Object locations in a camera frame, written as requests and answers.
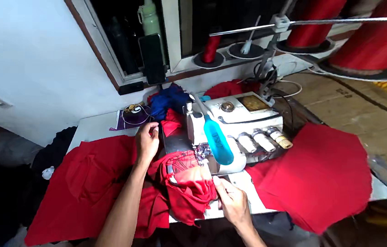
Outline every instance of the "water bottle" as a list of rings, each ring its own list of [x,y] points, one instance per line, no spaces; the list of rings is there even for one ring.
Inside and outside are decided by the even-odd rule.
[[[157,8],[152,0],[145,0],[145,4],[139,6],[137,11],[138,22],[143,25],[145,35],[158,33],[160,35],[161,53],[163,54],[164,64],[167,64],[166,55],[163,49],[163,40],[160,30],[160,22],[158,20]]]

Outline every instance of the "red thread spool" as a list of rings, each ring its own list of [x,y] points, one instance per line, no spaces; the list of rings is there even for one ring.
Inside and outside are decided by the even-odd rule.
[[[306,7],[301,20],[331,19],[338,16],[346,0],[312,0]],[[287,39],[287,45],[293,48],[311,48],[319,46],[331,29],[332,24],[301,25],[293,29]]]
[[[202,59],[204,63],[211,63],[215,60],[216,49],[218,48],[219,42],[221,42],[221,36],[209,37]]]
[[[371,17],[387,17],[387,0],[377,6]],[[363,24],[329,63],[360,75],[378,74],[387,69],[387,22]]]

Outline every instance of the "human hand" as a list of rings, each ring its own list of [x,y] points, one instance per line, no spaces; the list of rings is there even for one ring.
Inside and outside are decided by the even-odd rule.
[[[152,135],[149,134],[151,128],[153,128]],[[142,125],[135,135],[135,143],[137,145],[137,164],[144,163],[149,165],[152,158],[157,153],[159,142],[158,123],[151,122]]]
[[[253,226],[247,195],[223,178],[213,176],[213,183],[221,198],[224,216],[237,230]]]

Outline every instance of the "table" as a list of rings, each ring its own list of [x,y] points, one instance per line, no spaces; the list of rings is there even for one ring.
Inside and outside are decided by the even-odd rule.
[[[102,115],[95,115],[88,118],[83,118],[80,120],[77,127],[76,133],[71,141],[68,152],[79,146],[81,142],[91,142],[98,139],[118,136],[118,135],[128,135],[135,136],[137,128],[131,128],[121,131],[109,131],[110,127],[117,125],[117,112],[106,113]],[[276,210],[267,209],[262,204],[259,195],[254,188],[253,183],[251,182],[251,176],[246,171],[241,171],[238,173],[229,174],[228,178],[231,183],[236,187],[245,191],[247,194],[251,214],[262,214],[275,212]],[[372,175],[372,194],[370,201],[387,199],[387,186],[384,185],[379,179]],[[212,218],[222,218],[224,217],[223,211],[218,210],[218,201],[213,201],[210,204],[210,209],[206,210],[204,216],[206,219]],[[173,217],[169,217],[169,222],[177,222]]]

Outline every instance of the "white wall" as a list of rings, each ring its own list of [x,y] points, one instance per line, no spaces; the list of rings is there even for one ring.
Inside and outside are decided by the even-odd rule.
[[[284,63],[289,55],[275,58]],[[205,91],[244,77],[254,63],[180,80]],[[281,73],[302,70],[280,66]],[[154,88],[119,96],[63,0],[0,0],[0,126],[40,145],[81,118],[140,102]]]

